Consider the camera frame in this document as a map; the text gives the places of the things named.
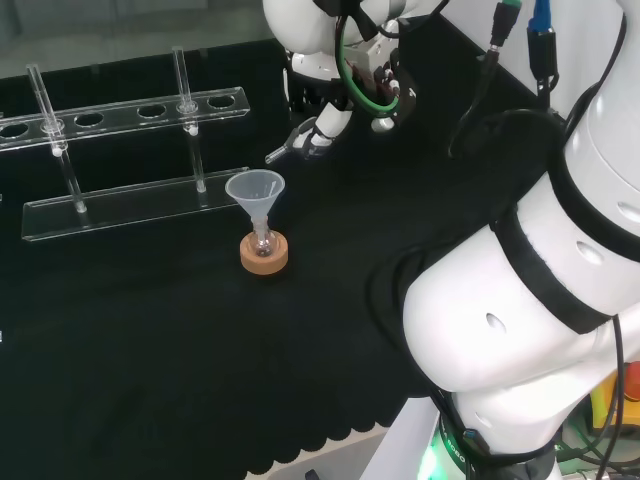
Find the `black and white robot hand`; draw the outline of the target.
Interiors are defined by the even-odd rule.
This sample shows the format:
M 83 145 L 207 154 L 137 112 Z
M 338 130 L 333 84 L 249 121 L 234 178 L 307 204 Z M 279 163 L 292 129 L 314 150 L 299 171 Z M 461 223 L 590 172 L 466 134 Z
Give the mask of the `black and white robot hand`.
M 401 125 L 417 106 L 417 86 L 401 65 L 400 35 L 406 18 L 389 20 L 369 40 L 349 43 L 347 23 L 337 22 L 331 53 L 290 53 L 284 70 L 286 99 L 293 116 L 306 118 L 294 127 L 286 148 L 318 159 L 346 132 L 360 110 L 371 129 L 386 134 Z

